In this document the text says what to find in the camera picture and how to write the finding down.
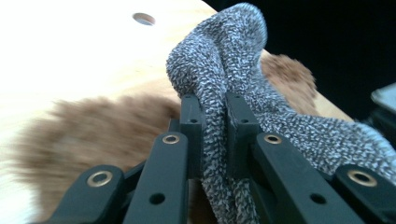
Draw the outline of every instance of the screw hole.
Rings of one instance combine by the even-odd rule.
[[[366,175],[355,174],[355,177],[358,178],[360,181],[363,181],[363,182],[369,182],[370,181],[370,178],[367,177]]]
[[[99,175],[96,175],[96,176],[93,178],[93,182],[98,183],[98,182],[104,181],[104,180],[106,180],[106,179],[107,179],[107,175],[105,175],[105,174],[99,174]]]
[[[326,199],[323,196],[321,196],[320,194],[313,193],[313,194],[311,194],[310,198],[314,203],[318,203],[318,204],[326,203]]]
[[[137,22],[143,25],[152,26],[155,24],[155,19],[146,13],[142,13],[142,12],[135,13],[132,16],[132,18],[134,18],[134,20],[136,20]]]
[[[272,134],[265,135],[264,140],[271,144],[280,144],[282,142],[282,139],[280,139],[278,136],[272,135]]]
[[[171,134],[171,135],[166,135],[166,136],[163,138],[163,142],[164,142],[165,144],[174,144],[174,143],[178,143],[179,140],[180,140],[180,138],[179,138],[177,135],[173,135],[173,134]]]
[[[165,195],[162,193],[155,193],[149,197],[149,202],[155,205],[163,203],[165,201]]]

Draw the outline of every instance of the heathered fabric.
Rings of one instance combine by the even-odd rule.
[[[267,33],[249,4],[200,23],[171,52],[167,73],[178,94],[195,93],[205,111],[203,186],[219,223],[258,223],[248,181],[226,176],[225,92],[245,97],[265,132],[287,137],[316,169],[370,168],[396,184],[396,153],[378,132],[357,122],[299,115],[260,69]]]

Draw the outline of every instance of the black plastic bracket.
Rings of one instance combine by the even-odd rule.
[[[227,175],[241,179],[250,177],[248,151],[261,131],[259,122],[245,99],[235,93],[226,93],[227,103]]]
[[[95,166],[80,175],[42,224],[115,223],[125,196],[123,171],[116,166]]]
[[[198,98],[194,94],[186,94],[181,98],[179,122],[180,132],[189,139],[188,178],[199,178],[203,170],[201,159],[205,117]]]
[[[159,135],[146,161],[123,223],[186,223],[188,140]]]
[[[258,134],[253,157],[276,196],[275,203],[255,199],[264,207],[274,206],[258,211],[273,211],[263,217],[275,223],[363,223],[288,139],[276,133]]]
[[[372,170],[341,166],[332,185],[366,223],[396,223],[395,187]]]

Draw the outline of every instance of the fur rug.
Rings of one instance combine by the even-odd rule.
[[[262,71],[297,112],[318,115],[311,72],[285,55],[265,55]],[[149,155],[154,138],[179,117],[180,102],[161,96],[124,96],[60,102],[51,118],[32,121],[17,141],[17,172],[38,189],[36,218],[45,220],[85,170],[112,164],[123,171]],[[190,189],[190,221],[216,222],[199,183]]]

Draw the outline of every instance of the dark background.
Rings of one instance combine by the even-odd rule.
[[[205,0],[220,11],[242,1]],[[318,91],[353,119],[396,82],[396,0],[253,0],[266,20],[266,49],[308,67]]]

